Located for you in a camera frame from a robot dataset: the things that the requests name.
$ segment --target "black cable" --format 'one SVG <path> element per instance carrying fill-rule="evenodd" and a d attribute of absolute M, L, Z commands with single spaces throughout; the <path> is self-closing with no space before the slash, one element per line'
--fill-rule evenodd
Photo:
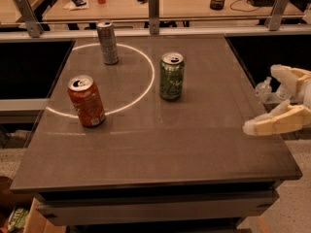
<path fill-rule="evenodd" d="M 232 7 L 233 4 L 236 4 L 237 2 L 241 2 L 241 1 L 245 1 L 245 0 L 236 0 L 236 1 L 234 1 L 233 3 L 230 4 L 230 8 L 231 8 L 233 11 L 238 11 L 238 12 L 254 12 L 254 11 L 256 11 L 256 10 L 258 10 L 258 9 L 261 8 L 261 7 L 257 7 L 257 8 L 255 8 L 255 9 L 253 9 L 253 10 L 246 11 L 246 10 L 234 9 L 234 8 Z"/>

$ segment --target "can lid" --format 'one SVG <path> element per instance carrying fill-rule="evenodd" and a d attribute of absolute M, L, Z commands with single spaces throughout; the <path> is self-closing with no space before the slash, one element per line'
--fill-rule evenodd
<path fill-rule="evenodd" d="M 162 60 L 166 63 L 166 64 L 173 64 L 173 65 L 177 65 L 181 62 L 183 62 L 184 58 L 183 56 L 175 51 L 170 51 L 170 52 L 166 52 L 163 56 L 162 56 Z"/>
<path fill-rule="evenodd" d="M 103 28 L 103 27 L 110 27 L 112 24 L 113 23 L 110 20 L 103 19 L 103 20 L 97 21 L 96 26 Z"/>
<path fill-rule="evenodd" d="M 83 91 L 89 89 L 93 83 L 94 80 L 90 76 L 79 75 L 69 81 L 68 88 L 73 91 Z"/>

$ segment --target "green soda can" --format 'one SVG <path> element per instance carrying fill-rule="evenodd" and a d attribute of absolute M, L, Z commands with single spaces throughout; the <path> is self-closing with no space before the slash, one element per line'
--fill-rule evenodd
<path fill-rule="evenodd" d="M 159 94 L 163 99 L 176 100 L 182 95 L 185 62 L 181 54 L 170 51 L 160 61 Z"/>

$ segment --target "metal post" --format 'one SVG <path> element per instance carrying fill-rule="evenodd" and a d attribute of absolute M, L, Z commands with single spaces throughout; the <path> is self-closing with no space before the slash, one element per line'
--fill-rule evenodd
<path fill-rule="evenodd" d="M 275 0 L 270 17 L 265 21 L 265 26 L 270 31 L 279 30 L 283 13 L 290 0 Z"/>
<path fill-rule="evenodd" d="M 30 37 L 38 38 L 44 31 L 41 24 L 39 24 L 28 0 L 15 0 L 17 7 L 25 21 L 27 31 Z"/>
<path fill-rule="evenodd" d="M 159 0 L 149 1 L 149 31 L 152 35 L 159 32 Z"/>

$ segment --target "gray tabletop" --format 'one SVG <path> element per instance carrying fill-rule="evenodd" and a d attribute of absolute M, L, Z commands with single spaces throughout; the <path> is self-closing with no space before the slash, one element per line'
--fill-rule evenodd
<path fill-rule="evenodd" d="M 98 39 L 78 39 L 12 185 L 53 191 L 298 179 L 278 135 L 247 136 L 263 105 L 224 36 L 117 38 L 120 62 L 103 63 Z M 182 97 L 159 97 L 159 61 L 186 62 Z M 77 75 L 96 81 L 104 123 L 83 127 L 67 94 Z"/>

